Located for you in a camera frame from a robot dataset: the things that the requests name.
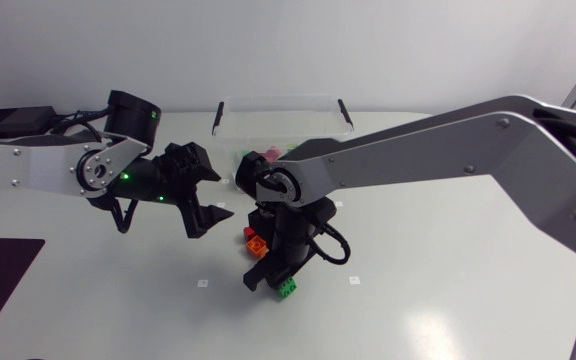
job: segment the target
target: black box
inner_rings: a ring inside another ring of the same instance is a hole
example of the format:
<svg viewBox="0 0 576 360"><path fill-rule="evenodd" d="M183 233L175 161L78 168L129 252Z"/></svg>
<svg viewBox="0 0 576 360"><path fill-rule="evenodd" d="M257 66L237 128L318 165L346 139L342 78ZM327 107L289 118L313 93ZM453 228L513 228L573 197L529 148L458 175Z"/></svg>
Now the black box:
<svg viewBox="0 0 576 360"><path fill-rule="evenodd" d="M0 139L42 135L55 115L52 106L0 109Z"/></svg>

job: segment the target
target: building block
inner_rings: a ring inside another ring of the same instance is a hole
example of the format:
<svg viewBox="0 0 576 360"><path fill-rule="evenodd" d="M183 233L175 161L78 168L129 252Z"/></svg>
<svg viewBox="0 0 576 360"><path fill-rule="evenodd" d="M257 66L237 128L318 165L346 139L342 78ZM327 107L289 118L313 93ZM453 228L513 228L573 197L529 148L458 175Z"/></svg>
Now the building block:
<svg viewBox="0 0 576 360"><path fill-rule="evenodd" d="M281 298L285 299L295 290L297 290L297 283L291 276L288 278L288 280L284 281L284 283L281 284L279 289L277 289L277 293L279 294L279 296L281 296Z"/></svg>
<svg viewBox="0 0 576 360"><path fill-rule="evenodd" d="M276 147L272 146L270 147L270 149L268 149L268 151L259 155L263 156L268 162L274 162L281 156L281 151L279 151L279 149L277 149Z"/></svg>
<svg viewBox="0 0 576 360"><path fill-rule="evenodd" d="M259 236L255 235L252 239L250 239L246 243L246 248L248 252L253 254L257 259L261 259L266 256L268 252L268 247L266 246L266 242L264 239L260 238Z"/></svg>
<svg viewBox="0 0 576 360"><path fill-rule="evenodd" d="M244 239L246 239L246 242L250 241L250 239L255 236L257 236L257 233L250 226L244 228Z"/></svg>

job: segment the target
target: green block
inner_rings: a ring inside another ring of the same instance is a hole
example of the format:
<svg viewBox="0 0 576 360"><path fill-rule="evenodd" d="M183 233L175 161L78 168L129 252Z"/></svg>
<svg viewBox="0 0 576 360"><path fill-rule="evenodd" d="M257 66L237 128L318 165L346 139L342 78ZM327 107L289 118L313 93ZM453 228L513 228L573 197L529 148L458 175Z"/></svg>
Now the green block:
<svg viewBox="0 0 576 360"><path fill-rule="evenodd" d="M279 296L285 299L295 290L297 290L297 283L291 276L288 278L288 280L284 281L284 283L281 284L281 286L277 290L277 293L279 294Z"/></svg>

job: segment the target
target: white table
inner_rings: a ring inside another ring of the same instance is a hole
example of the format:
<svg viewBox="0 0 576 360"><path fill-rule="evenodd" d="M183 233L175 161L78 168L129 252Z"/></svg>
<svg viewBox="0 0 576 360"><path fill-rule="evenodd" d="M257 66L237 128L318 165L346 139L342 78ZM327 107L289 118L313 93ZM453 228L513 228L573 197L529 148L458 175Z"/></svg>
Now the white table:
<svg viewBox="0 0 576 360"><path fill-rule="evenodd" d="M351 114L357 134L421 116ZM195 141L227 175L213 117L164 114L153 154ZM494 180L330 198L343 204L331 224L350 241L350 262L314 258L280 301L265 282L254 293L242 283L254 263L242 236L254 203L232 182L199 185L202 204L236 214L198 240L171 206L140 204L122 235L84 199L0 191L0 237L46 239L0 313L0 359L569 358L576 255L534 228Z"/></svg>

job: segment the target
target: plastic bin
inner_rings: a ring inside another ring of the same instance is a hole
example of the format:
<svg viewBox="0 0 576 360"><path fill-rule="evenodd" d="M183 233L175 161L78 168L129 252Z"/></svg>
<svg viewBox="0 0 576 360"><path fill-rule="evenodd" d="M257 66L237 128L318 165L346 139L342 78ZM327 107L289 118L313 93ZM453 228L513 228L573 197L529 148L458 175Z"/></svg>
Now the plastic bin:
<svg viewBox="0 0 576 360"><path fill-rule="evenodd" d="M274 161L308 139L343 141L353 130L343 101L332 95L251 96L219 103L212 135L234 177L250 151Z"/></svg>

